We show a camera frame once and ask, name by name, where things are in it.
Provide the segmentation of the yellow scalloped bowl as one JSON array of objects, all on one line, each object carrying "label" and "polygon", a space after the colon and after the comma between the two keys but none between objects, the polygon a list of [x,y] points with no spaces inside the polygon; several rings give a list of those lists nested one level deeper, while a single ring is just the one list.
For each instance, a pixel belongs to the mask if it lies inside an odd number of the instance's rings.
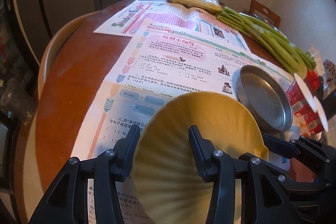
[{"label": "yellow scalloped bowl", "polygon": [[268,159],[259,127],[238,101],[214,92],[180,95],[146,126],[133,158],[135,195],[154,223],[205,223],[212,184],[202,181],[189,144],[189,128],[233,158]]}]

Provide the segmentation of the red paper cup far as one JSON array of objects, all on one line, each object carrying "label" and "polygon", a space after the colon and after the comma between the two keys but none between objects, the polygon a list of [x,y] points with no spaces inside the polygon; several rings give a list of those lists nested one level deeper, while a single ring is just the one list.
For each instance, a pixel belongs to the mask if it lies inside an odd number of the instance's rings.
[{"label": "red paper cup far", "polygon": [[317,107],[317,111],[309,112],[303,116],[307,130],[311,135],[316,135],[318,133],[322,133],[323,131],[327,132],[329,130],[325,110],[316,96],[314,96],[314,102]]}]

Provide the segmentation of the red paper cup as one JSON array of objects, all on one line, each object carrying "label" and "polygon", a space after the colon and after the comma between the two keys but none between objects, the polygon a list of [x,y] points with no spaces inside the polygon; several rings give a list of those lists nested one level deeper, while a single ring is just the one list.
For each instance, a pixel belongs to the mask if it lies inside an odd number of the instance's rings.
[{"label": "red paper cup", "polygon": [[307,130],[311,135],[316,135],[318,133],[322,133],[323,131],[327,132],[329,130],[325,110],[316,96],[314,96],[314,102],[317,107],[317,111],[309,112],[303,116]]},{"label": "red paper cup", "polygon": [[313,94],[304,80],[297,73],[294,73],[294,79],[285,94],[293,114],[306,115],[311,112],[317,112],[317,105]]}]

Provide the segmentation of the round metal plate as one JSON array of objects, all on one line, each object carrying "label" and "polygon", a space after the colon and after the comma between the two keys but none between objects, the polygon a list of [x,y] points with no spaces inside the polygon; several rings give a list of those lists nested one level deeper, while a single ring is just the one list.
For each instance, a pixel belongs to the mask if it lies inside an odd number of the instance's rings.
[{"label": "round metal plate", "polygon": [[245,65],[236,80],[236,95],[265,133],[282,133],[291,128],[293,113],[281,86],[264,70]]}]

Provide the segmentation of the red paper cup near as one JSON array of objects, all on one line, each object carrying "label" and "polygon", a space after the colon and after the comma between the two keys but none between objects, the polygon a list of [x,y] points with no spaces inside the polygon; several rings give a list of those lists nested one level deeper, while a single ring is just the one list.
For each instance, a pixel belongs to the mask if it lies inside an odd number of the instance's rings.
[{"label": "red paper cup near", "polygon": [[304,80],[297,73],[294,73],[294,79],[285,94],[293,114],[306,115],[311,112],[317,112],[317,105],[313,94]]}]

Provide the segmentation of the green celery bunch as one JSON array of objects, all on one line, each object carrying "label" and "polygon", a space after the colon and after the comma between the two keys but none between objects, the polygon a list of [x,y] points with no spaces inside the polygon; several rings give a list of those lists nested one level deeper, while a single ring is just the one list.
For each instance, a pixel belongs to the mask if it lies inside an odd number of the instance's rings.
[{"label": "green celery bunch", "polygon": [[255,17],[224,7],[217,13],[216,18],[255,40],[290,74],[296,73],[305,78],[307,72],[314,70],[317,66],[309,52],[304,52],[279,31]]}]

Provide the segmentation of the large colourful newspaper sheet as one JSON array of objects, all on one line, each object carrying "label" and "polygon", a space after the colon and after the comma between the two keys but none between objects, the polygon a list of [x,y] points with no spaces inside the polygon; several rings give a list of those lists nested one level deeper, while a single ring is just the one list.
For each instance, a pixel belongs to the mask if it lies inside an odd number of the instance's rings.
[{"label": "large colourful newspaper sheet", "polygon": [[[132,125],[144,132],[153,116],[174,98],[214,92],[236,98],[240,69],[254,65],[283,89],[291,75],[250,52],[194,30],[144,21],[104,78],[81,124],[72,155],[86,160],[112,149]],[[288,170],[290,162],[268,153]],[[125,223],[154,223],[135,195],[132,178],[117,184]]]}]

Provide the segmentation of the metal plate on far chair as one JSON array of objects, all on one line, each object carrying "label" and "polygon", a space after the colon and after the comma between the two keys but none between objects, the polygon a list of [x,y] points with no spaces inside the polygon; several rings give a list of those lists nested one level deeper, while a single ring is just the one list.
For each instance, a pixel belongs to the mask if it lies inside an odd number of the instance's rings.
[{"label": "metal plate on far chair", "polygon": [[272,25],[267,19],[263,18],[262,16],[258,15],[257,13],[253,14],[253,17],[257,18],[261,22],[264,22],[265,24],[269,25],[272,29],[278,31],[278,28],[276,28],[274,25]]}]

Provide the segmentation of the brown wooden chair far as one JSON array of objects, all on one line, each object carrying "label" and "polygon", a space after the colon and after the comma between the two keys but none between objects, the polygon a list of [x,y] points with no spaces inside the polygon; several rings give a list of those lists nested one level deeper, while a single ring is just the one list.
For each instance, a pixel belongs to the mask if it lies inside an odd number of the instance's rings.
[{"label": "brown wooden chair far", "polygon": [[270,20],[270,23],[276,28],[280,26],[281,22],[280,16],[278,16],[271,9],[257,2],[256,0],[251,0],[248,14],[250,16],[253,16],[258,13],[262,14],[265,18],[268,18]]}]

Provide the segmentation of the far colourful newspaper sheet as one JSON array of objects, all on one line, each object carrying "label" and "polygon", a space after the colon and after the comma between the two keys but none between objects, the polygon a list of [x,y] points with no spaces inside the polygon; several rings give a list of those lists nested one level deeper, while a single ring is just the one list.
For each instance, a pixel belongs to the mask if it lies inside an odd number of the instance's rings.
[{"label": "far colourful newspaper sheet", "polygon": [[242,35],[200,8],[186,8],[180,4],[136,0],[106,20],[94,33],[132,37],[143,20],[191,29],[239,47],[250,49]]}]

